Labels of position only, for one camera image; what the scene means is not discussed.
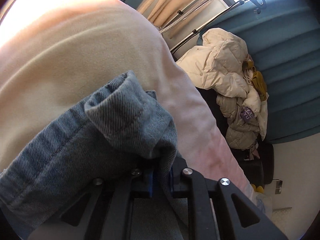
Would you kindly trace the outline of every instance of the pile of clothes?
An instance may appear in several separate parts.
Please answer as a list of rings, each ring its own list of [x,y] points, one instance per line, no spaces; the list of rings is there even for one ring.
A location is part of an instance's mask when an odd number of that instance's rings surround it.
[[[203,35],[203,45],[187,51],[177,64],[201,89],[214,89],[228,120],[226,141],[234,149],[256,148],[267,132],[267,86],[254,67],[244,40],[220,28]]]

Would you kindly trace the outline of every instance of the electrical outlet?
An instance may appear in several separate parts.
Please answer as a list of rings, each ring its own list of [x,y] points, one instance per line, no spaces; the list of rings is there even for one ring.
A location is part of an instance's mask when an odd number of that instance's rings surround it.
[[[282,182],[283,182],[282,180],[277,181],[275,194],[281,194],[281,191],[282,191]]]

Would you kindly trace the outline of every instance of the beige puffer jacket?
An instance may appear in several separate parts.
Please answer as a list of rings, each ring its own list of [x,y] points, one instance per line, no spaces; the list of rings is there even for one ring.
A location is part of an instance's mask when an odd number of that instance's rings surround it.
[[[202,38],[203,46],[188,50],[177,65],[198,88],[213,88],[226,97],[246,98],[249,86],[242,71],[248,55],[245,41],[220,28],[208,30]]]
[[[242,98],[217,96],[217,104],[223,116],[228,120],[226,141],[231,148],[241,150],[250,148],[260,132],[257,118],[252,118],[249,123],[241,118],[243,101]]]

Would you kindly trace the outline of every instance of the yellow object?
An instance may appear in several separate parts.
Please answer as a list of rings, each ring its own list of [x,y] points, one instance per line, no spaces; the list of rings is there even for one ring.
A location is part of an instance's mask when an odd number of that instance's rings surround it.
[[[250,59],[245,59],[242,63],[242,69],[251,69],[253,67],[253,61]]]
[[[253,187],[253,190],[254,190],[254,191],[257,191],[257,187],[256,187],[256,185],[251,184],[251,186]]]
[[[260,100],[267,100],[267,85],[264,82],[263,76],[260,71],[256,71],[253,73],[252,84],[258,92]]]
[[[256,191],[259,192],[259,193],[262,193],[262,194],[264,193],[264,189],[261,186],[257,187]]]

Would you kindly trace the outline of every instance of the purple label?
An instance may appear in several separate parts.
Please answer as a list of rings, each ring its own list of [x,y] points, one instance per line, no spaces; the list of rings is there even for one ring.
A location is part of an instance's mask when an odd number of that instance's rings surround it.
[[[240,116],[245,122],[249,122],[252,118],[254,118],[254,113],[249,107],[246,106],[240,113]]]

